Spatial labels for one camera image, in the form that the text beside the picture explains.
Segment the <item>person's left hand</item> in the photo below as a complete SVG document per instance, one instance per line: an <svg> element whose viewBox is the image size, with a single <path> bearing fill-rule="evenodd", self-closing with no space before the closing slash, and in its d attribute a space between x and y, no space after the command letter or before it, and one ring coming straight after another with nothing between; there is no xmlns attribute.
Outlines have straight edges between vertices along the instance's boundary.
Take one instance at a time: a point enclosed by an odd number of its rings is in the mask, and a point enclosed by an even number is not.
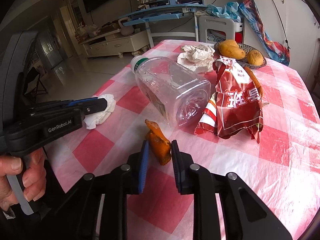
<svg viewBox="0 0 320 240"><path fill-rule="evenodd" d="M8 177L17 177L26 201L37 201L46 192L45 155L42 148L29 154L29 167L25 168L21 158L1 155L1 210L8 213L11 206L18 204L17 194L8 181Z"/></svg>

